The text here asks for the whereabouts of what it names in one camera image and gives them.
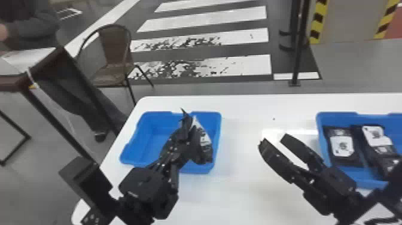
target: person's leg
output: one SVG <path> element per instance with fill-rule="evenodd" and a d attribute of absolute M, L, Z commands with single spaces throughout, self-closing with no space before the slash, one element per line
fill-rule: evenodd
<path fill-rule="evenodd" d="M 71 95 L 74 95 L 82 103 L 90 105 L 92 108 L 96 109 L 94 103 L 83 89 L 82 84 L 80 84 L 77 79 L 77 76 L 80 75 L 80 71 L 78 71 L 78 68 L 75 67 L 75 65 L 71 65 L 70 62 L 59 62 L 56 70 L 57 79 L 55 79 L 55 82 L 57 82 L 58 85 L 63 87 Z M 106 112 L 112 118 L 114 124 L 121 129 L 127 120 L 127 116 L 123 114 L 98 88 L 92 85 L 91 82 L 89 82 L 89 84 Z"/>
<path fill-rule="evenodd" d="M 66 91 L 62 86 L 55 83 L 54 80 L 43 79 L 39 80 L 38 84 L 40 88 L 64 110 L 75 115 L 80 115 L 92 131 L 98 132 L 100 130 L 107 130 L 107 124 L 93 106 L 82 102 Z"/>

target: person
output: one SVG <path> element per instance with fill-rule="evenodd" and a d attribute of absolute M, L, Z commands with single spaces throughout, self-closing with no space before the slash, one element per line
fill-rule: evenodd
<path fill-rule="evenodd" d="M 59 19 L 48 0 L 0 1 L 0 42 L 7 49 L 27 50 L 57 47 L 56 32 Z M 80 87 L 77 73 L 67 63 L 60 62 L 54 73 L 37 81 L 40 88 L 64 110 L 80 115 L 95 133 L 95 140 L 105 140 L 109 131 L 106 120 Z M 127 119 L 117 107 L 95 86 L 91 85 L 115 125 L 121 129 Z"/>

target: blue tray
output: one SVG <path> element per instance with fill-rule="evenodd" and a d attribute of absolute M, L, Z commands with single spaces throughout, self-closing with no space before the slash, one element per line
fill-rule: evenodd
<path fill-rule="evenodd" d="M 323 126 L 349 127 L 350 125 L 379 124 L 385 130 L 385 135 L 391 138 L 392 143 L 399 154 L 402 154 L 402 114 L 387 115 L 361 115 L 355 112 L 320 112 L 316 116 L 319 144 L 321 146 L 322 157 L 327 166 L 331 166 L 328 154 L 327 140 L 324 135 Z M 339 166 L 339 168 L 353 178 L 358 187 L 362 188 L 384 188 L 387 184 L 382 181 L 375 171 L 367 166 L 367 162 L 362 158 L 363 168 Z"/>
<path fill-rule="evenodd" d="M 222 116 L 218 112 L 192 112 L 190 115 L 197 117 L 211 138 L 213 161 L 205 165 L 197 165 L 190 160 L 180 172 L 207 174 L 215 164 Z M 144 113 L 138 121 L 134 135 L 121 153 L 120 161 L 124 164 L 144 167 L 158 159 L 169 136 L 179 128 L 180 119 L 182 119 L 181 113 L 160 111 Z"/>

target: wicker chair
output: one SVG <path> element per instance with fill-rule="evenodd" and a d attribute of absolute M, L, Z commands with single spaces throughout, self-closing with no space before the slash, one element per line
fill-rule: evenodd
<path fill-rule="evenodd" d="M 82 43 L 77 55 L 79 60 L 84 47 L 89 39 L 99 34 L 103 52 L 105 53 L 106 65 L 101 67 L 90 77 L 90 81 L 96 87 L 121 87 L 126 86 L 136 105 L 133 90 L 128 75 L 137 68 L 149 84 L 154 87 L 152 81 L 145 75 L 141 67 L 133 63 L 130 53 L 131 33 L 122 25 L 105 25 L 93 31 Z"/>

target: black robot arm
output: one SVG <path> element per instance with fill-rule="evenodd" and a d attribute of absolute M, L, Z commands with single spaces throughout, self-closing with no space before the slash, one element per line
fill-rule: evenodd
<path fill-rule="evenodd" d="M 353 224 L 380 203 L 395 218 L 402 219 L 402 163 L 391 172 L 383 190 L 364 197 L 356 191 L 356 182 L 337 167 L 326 167 L 322 158 L 298 139 L 286 134 L 281 143 L 307 164 L 309 170 L 294 165 L 268 140 L 258 146 L 265 162 L 284 180 L 303 190 L 304 198 L 322 215 L 333 214 L 339 225 Z"/>
<path fill-rule="evenodd" d="M 91 210 L 83 225 L 109 224 L 119 217 L 127 225 L 149 225 L 166 219 L 178 200 L 179 170 L 192 160 L 212 162 L 212 143 L 195 117 L 183 111 L 181 126 L 166 141 L 159 158 L 144 168 L 133 168 L 119 184 L 118 200 L 108 193 L 111 183 L 99 166 L 77 157 L 59 173 Z"/>

